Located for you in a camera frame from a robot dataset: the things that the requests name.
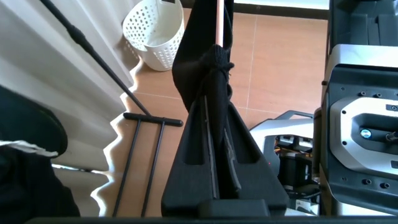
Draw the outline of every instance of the basket rim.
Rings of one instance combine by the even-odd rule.
[[[182,4],[181,4],[181,1],[180,1],[180,0],[175,0],[175,4],[178,3],[178,5],[180,6],[180,9],[181,9],[181,10],[180,10],[181,17],[182,17],[182,19],[181,19],[181,25],[180,25],[180,28],[178,28],[178,30],[177,30],[176,33],[174,34],[174,36],[173,36],[172,38],[170,38],[170,40],[164,42],[163,44],[159,44],[159,45],[147,45],[147,44],[145,44],[145,43],[138,42],[138,41],[135,41],[135,40],[133,40],[133,39],[131,39],[131,38],[129,38],[129,37],[126,37],[124,31],[125,31],[125,27],[127,26],[126,24],[127,24],[127,22],[128,22],[128,19],[130,18],[130,15],[131,15],[133,12],[135,12],[134,8],[136,8],[136,7],[137,7],[138,5],[140,5],[140,4],[143,4],[143,3],[146,2],[146,1],[153,1],[153,0],[142,0],[142,1],[140,1],[138,4],[136,4],[136,5],[130,10],[130,12],[129,12],[129,13],[127,14],[127,16],[124,18],[123,23],[122,23],[122,32],[123,32],[124,38],[125,38],[126,40],[128,40],[129,42],[133,42],[133,43],[137,43],[137,44],[142,44],[143,46],[149,47],[149,48],[156,48],[156,47],[160,47],[160,46],[169,44],[169,42],[173,41],[173,40],[175,39],[175,37],[178,36],[178,33],[180,32],[181,28],[184,29],[184,11],[183,11],[183,7],[182,7]]]

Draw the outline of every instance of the wooden stick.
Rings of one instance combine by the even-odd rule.
[[[223,46],[224,40],[224,0],[217,0],[216,44]]]

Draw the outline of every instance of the perforated plastic basket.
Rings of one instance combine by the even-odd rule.
[[[123,21],[123,34],[143,61],[157,71],[172,68],[184,33],[182,5],[163,0],[143,0]]]

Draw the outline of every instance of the black metal stand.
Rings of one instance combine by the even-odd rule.
[[[170,119],[170,118],[161,118],[161,117],[156,117],[152,116],[149,111],[142,105],[142,103],[134,96],[129,91],[129,88],[120,80],[120,78],[113,72],[113,70],[108,66],[108,64],[101,58],[100,55],[94,50],[93,46],[86,40],[86,37],[84,34],[81,32],[81,30],[77,29],[74,25],[72,25],[68,19],[55,7],[55,5],[51,2],[51,0],[40,0],[43,5],[58,19],[59,22],[63,26],[65,26],[66,30],[68,31],[70,37],[78,44],[80,45],[88,54],[90,54],[93,59],[104,69],[104,71],[111,77],[116,84],[131,98],[133,102],[144,112],[145,115],[142,114],[134,114],[134,113],[124,113],[123,116],[125,119],[131,119],[131,120],[136,120],[137,121],[137,127],[136,127],[136,132],[134,134],[134,137],[132,139],[131,143],[131,148],[129,151],[129,157],[127,159],[126,166],[124,168],[123,172],[123,177],[122,177],[122,182],[119,188],[119,193],[118,197],[116,199],[116,204],[114,207],[114,211],[112,214],[112,217],[115,217],[118,214],[118,209],[119,209],[119,204],[121,200],[121,196],[123,194],[123,188],[124,184],[126,183],[126,178],[127,178],[127,172],[129,170],[129,166],[131,163],[131,157],[132,153],[134,150],[134,146],[136,145],[136,140],[138,136],[138,131],[139,127],[141,125],[141,121],[143,122],[149,122],[149,123],[156,123],[156,124],[161,124],[162,127],[160,129],[159,137],[157,140],[157,145],[156,145],[156,150],[155,150],[155,156],[154,160],[152,162],[152,168],[150,170],[150,176],[149,176],[149,181],[147,184],[147,190],[145,194],[145,200],[144,204],[142,206],[142,212],[141,212],[141,217],[145,216],[147,204],[148,204],[148,198],[150,194],[150,186],[152,184],[152,179],[154,177],[154,172],[155,172],[155,167],[156,167],[156,161],[157,161],[157,155],[159,154],[159,148],[160,148],[160,143],[162,140],[162,135],[163,135],[163,130],[165,125],[169,126],[176,126],[176,127],[182,127],[183,122],[178,119]]]

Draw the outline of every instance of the tile floor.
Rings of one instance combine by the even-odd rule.
[[[190,10],[184,12],[187,21]],[[327,22],[321,20],[234,15],[231,61],[236,66],[230,79],[232,102],[248,128],[287,110],[312,113],[320,106],[326,27]],[[186,120],[188,113],[174,87],[171,71],[155,72],[144,67],[136,80],[135,95],[153,115]],[[129,100],[126,100],[126,106],[129,111],[140,113]],[[99,193],[109,205],[107,215],[113,211],[135,127],[134,121],[118,123],[123,139],[111,153],[115,182]],[[156,124],[141,125],[118,217],[139,217],[141,214],[159,129]],[[182,131],[183,128],[165,128],[147,217],[161,216],[160,200]]]

